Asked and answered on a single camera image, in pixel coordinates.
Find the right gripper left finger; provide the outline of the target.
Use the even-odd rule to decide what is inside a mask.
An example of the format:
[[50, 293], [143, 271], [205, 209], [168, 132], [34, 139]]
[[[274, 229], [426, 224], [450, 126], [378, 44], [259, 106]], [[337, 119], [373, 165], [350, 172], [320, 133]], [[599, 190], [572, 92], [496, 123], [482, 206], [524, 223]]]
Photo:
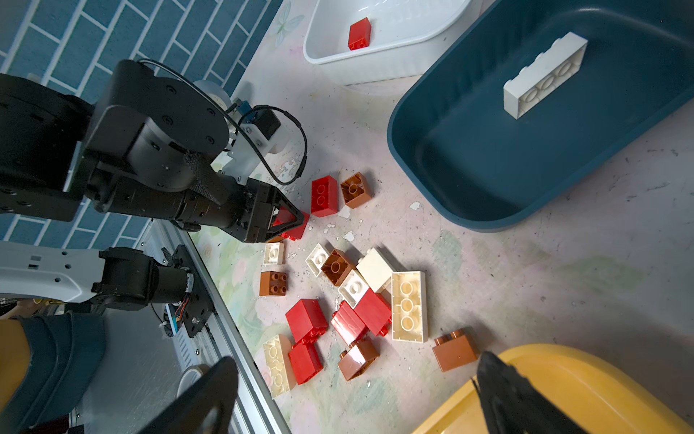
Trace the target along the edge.
[[227, 433], [239, 392], [239, 372], [225, 356], [140, 433]]

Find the brown lego brick low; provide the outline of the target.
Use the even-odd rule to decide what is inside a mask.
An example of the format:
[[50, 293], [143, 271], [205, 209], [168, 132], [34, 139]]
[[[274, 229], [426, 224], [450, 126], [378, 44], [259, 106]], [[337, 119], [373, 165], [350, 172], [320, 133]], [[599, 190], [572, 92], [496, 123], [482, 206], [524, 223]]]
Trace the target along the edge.
[[283, 297], [287, 294], [287, 273], [279, 271], [263, 271], [260, 274], [260, 297]]

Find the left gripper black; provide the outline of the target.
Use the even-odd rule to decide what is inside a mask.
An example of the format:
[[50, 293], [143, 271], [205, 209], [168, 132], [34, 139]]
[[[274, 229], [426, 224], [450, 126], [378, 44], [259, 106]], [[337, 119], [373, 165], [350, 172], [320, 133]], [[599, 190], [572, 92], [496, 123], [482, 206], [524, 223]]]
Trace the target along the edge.
[[[278, 214], [277, 189], [270, 184], [251, 179], [241, 186], [230, 178], [222, 184], [228, 197], [221, 204], [185, 190], [166, 193], [123, 178], [110, 195], [102, 196], [102, 210], [175, 222], [185, 231], [199, 231], [211, 226], [225, 231], [233, 238], [247, 243], [267, 242], [276, 238], [276, 226], [294, 222], [297, 218], [285, 206]], [[305, 222], [287, 233], [304, 233]]]

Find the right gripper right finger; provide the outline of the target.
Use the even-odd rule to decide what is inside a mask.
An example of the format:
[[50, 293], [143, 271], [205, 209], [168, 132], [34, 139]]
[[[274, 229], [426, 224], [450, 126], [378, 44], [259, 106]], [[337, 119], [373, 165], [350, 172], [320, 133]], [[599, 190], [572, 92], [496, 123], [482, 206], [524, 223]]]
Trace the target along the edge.
[[583, 433], [578, 423], [491, 352], [479, 358], [473, 386], [490, 433]]

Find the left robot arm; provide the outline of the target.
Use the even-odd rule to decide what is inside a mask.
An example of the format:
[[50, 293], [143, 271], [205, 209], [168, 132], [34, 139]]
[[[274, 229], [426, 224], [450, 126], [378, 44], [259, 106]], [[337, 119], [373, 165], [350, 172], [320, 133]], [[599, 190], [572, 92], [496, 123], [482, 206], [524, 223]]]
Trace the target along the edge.
[[[117, 64], [90, 104], [34, 81], [1, 78], [1, 211], [68, 222], [89, 199], [101, 213], [204, 226], [240, 242], [269, 242], [299, 228], [305, 215], [282, 182], [213, 170], [247, 137], [239, 120], [178, 72], [150, 59]], [[1, 249], [12, 298], [139, 310], [175, 304], [173, 328], [198, 334], [213, 313], [185, 247], [159, 263], [132, 248], [84, 252], [36, 246]]]

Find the small white lego brick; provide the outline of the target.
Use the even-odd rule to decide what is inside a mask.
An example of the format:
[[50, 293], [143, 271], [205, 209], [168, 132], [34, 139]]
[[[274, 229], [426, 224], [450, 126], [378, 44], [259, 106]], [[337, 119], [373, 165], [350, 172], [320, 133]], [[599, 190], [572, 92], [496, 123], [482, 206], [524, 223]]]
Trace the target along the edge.
[[263, 264], [265, 266], [283, 265], [285, 263], [285, 244], [270, 242], [265, 245]]

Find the long white lego brick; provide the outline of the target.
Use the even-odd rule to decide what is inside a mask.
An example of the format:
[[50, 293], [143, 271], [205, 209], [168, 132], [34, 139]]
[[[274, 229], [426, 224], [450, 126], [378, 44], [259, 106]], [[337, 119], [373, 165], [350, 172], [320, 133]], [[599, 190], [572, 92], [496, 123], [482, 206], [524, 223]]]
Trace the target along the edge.
[[587, 45], [587, 39], [573, 32], [558, 38], [547, 51], [538, 54], [533, 63], [504, 83], [504, 110], [519, 119], [546, 99], [578, 73]]

